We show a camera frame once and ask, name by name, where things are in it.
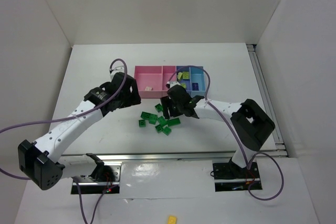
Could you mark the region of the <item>lime lego brick front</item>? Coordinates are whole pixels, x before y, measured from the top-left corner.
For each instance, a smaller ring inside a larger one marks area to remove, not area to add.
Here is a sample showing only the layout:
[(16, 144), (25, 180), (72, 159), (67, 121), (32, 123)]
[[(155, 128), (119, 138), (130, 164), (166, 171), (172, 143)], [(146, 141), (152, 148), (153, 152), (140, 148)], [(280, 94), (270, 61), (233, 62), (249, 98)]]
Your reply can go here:
[(190, 73), (188, 71), (182, 72), (182, 79), (183, 80), (189, 80), (190, 79)]

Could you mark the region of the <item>purple lego brick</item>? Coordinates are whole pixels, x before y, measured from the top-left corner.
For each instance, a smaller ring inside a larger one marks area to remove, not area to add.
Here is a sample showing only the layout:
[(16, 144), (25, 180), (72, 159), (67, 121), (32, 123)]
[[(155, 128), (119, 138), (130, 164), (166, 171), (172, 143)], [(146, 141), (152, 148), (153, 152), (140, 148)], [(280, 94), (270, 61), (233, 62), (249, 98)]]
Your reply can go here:
[(198, 91), (198, 90), (199, 90), (199, 85), (198, 85), (197, 82), (193, 82), (193, 83), (192, 83), (192, 90), (193, 90), (193, 91)]

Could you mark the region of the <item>green lego centre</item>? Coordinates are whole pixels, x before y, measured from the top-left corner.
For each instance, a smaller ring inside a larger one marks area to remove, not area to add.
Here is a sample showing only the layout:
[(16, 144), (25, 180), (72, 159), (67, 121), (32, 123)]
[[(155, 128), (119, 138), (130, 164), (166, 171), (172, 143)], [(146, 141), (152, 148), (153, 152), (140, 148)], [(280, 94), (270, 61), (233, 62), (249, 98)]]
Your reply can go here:
[(157, 118), (157, 122), (159, 123), (160, 126), (164, 127), (167, 125), (167, 120), (164, 118), (164, 116), (159, 116)]

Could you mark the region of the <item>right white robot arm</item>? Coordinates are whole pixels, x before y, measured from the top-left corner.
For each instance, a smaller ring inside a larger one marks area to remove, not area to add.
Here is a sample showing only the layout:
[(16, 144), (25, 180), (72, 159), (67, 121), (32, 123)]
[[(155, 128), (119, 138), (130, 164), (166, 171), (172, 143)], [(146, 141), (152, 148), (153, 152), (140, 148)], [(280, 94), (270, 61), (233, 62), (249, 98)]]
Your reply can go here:
[(176, 81), (166, 84), (167, 96), (161, 98), (165, 119), (184, 115), (195, 119), (222, 121), (233, 134), (238, 150), (231, 158), (239, 168), (252, 166), (253, 159), (275, 129), (273, 120), (252, 99), (231, 103), (192, 97)]

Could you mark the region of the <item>green lego lower right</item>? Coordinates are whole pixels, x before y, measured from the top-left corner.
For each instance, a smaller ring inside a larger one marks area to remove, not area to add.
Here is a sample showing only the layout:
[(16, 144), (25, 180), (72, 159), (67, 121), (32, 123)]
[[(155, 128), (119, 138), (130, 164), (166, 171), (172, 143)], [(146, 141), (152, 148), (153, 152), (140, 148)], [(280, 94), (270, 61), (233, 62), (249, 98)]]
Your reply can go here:
[(163, 128), (162, 132), (165, 134), (165, 135), (170, 135), (172, 130), (167, 126), (165, 128)]

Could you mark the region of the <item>green lego middle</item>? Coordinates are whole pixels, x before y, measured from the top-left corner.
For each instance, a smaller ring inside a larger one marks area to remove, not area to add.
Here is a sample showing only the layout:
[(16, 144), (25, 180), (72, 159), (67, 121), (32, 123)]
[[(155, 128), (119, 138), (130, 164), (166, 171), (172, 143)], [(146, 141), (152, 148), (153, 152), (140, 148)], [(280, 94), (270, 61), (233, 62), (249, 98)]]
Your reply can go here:
[(158, 117), (157, 117), (156, 115), (150, 116), (150, 117), (149, 117), (149, 123), (155, 125), (156, 122), (157, 122), (157, 118), (158, 118)]

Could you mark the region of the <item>green lego lower left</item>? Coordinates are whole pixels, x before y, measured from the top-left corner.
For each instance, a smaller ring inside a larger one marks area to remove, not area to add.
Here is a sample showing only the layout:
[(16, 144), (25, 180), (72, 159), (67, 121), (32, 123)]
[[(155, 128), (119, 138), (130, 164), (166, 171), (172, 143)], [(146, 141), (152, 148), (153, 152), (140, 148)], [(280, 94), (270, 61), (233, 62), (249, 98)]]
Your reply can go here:
[(155, 130), (158, 132), (158, 133), (160, 133), (160, 132), (162, 132), (163, 131), (163, 127), (161, 126), (161, 125), (156, 125), (155, 126)]

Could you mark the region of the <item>aluminium rail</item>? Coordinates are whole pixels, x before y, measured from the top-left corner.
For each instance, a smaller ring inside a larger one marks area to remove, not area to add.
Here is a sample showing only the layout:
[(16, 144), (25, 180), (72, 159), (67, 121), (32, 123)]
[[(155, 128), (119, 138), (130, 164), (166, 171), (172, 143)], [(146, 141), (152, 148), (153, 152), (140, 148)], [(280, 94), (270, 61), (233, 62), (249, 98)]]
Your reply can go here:
[(276, 150), (275, 151), (269, 151), (272, 153), (272, 156), (274, 157), (288, 157), (288, 152), (285, 146), (285, 143), (283, 141), (283, 137), (281, 134), (281, 131), (279, 129), (278, 121), (276, 119), (275, 111), (272, 106), (272, 102), (270, 99), (270, 95), (268, 92), (268, 88), (266, 85), (266, 81), (263, 75), (263, 71), (261, 69), (260, 62), (258, 60), (257, 54), (256, 54), (256, 45), (254, 44), (247, 44), (247, 51), (251, 60), (251, 64), (253, 66), (253, 70), (257, 79), (257, 83), (259, 86), (259, 90), (261, 93), (262, 101), (265, 106), (265, 111), (269, 115), (269, 117), (273, 120), (275, 124), (275, 130), (273, 131), (272, 135), (274, 138)]
[(147, 154), (97, 154), (104, 161), (153, 161), (183, 159), (231, 158), (234, 152), (188, 152), (188, 153), (147, 153)]

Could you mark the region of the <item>aluminium rail right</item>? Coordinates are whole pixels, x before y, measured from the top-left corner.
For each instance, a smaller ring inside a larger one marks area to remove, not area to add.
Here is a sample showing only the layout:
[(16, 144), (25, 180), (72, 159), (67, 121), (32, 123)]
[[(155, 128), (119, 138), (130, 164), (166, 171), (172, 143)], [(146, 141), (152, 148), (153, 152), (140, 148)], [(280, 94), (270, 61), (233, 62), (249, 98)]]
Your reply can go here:
[(257, 83), (259, 86), (259, 90), (261, 93), (262, 101), (265, 106), (265, 111), (269, 115), (269, 117), (273, 120), (275, 124), (275, 130), (273, 131), (272, 135), (274, 138), (276, 150), (275, 151), (269, 151), (272, 153), (272, 156), (274, 157), (288, 157), (288, 152), (285, 146), (285, 143), (283, 141), (283, 137), (281, 134), (281, 131), (279, 129), (278, 121), (276, 119), (275, 111), (272, 106), (272, 102), (270, 99), (270, 95), (268, 92), (268, 88), (266, 85), (266, 81), (263, 75), (263, 71), (261, 69), (260, 62), (258, 60), (257, 54), (256, 54), (256, 45), (254, 44), (247, 44), (247, 51), (251, 60), (251, 64), (253, 66), (253, 70), (257, 79)]

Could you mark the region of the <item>small pink bin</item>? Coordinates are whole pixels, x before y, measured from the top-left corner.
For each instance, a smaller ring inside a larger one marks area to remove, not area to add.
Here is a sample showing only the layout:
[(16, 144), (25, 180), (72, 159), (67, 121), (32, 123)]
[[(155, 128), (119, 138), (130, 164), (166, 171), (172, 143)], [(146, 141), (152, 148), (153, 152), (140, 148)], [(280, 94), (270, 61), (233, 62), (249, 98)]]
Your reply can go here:
[(167, 96), (166, 87), (167, 82), (169, 81), (172, 74), (176, 71), (176, 66), (162, 66), (162, 96)]

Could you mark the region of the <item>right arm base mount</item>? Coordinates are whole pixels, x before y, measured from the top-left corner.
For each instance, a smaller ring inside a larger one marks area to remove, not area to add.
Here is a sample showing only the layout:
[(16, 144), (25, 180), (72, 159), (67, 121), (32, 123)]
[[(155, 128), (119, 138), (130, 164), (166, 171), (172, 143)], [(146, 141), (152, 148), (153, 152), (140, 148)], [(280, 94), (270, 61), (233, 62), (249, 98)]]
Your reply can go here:
[(230, 159), (227, 162), (213, 163), (210, 176), (214, 179), (215, 191), (262, 190), (259, 168), (253, 162), (251, 169), (241, 168)]

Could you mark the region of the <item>large pink bin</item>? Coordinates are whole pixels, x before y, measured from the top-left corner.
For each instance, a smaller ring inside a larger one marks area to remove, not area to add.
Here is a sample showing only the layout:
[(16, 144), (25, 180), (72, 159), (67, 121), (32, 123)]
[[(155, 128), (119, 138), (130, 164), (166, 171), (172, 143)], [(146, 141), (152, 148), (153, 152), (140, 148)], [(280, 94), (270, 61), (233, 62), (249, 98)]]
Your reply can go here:
[[(135, 66), (134, 78), (142, 99), (158, 99), (162, 96), (162, 66)], [(145, 91), (147, 86), (153, 90)]]

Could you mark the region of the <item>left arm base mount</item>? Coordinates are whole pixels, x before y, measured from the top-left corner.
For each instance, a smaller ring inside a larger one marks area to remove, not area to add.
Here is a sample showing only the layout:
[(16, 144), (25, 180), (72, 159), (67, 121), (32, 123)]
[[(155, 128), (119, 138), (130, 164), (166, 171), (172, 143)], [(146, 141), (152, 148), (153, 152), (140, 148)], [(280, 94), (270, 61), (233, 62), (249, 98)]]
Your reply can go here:
[(113, 163), (108, 165), (92, 153), (87, 153), (86, 156), (93, 161), (94, 169), (88, 175), (76, 177), (80, 190), (77, 188), (75, 181), (73, 181), (71, 194), (78, 195), (81, 192), (83, 195), (97, 195), (104, 191), (107, 194), (119, 194), (121, 164)]

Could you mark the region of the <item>yellow lego brick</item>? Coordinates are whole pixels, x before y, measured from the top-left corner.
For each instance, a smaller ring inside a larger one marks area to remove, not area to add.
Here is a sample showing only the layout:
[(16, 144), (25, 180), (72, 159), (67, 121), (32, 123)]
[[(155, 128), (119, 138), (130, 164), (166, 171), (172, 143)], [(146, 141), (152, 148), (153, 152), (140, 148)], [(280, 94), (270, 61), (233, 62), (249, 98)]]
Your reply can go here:
[(176, 216), (169, 216), (167, 220), (167, 224), (177, 224), (177, 217)]

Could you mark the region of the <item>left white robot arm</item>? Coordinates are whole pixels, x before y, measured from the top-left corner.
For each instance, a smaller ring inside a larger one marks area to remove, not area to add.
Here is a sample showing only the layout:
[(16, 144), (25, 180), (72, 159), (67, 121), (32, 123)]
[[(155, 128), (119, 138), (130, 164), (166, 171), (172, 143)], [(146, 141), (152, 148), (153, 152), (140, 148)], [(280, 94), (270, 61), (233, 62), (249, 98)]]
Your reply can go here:
[(116, 72), (111, 81), (93, 88), (75, 112), (93, 112), (84, 116), (70, 116), (49, 133), (32, 143), (24, 140), (18, 146), (20, 170), (41, 190), (55, 186), (62, 178), (88, 176), (93, 180), (112, 181), (114, 172), (93, 153), (62, 159), (64, 151), (89, 127), (109, 112), (141, 103), (136, 80)]

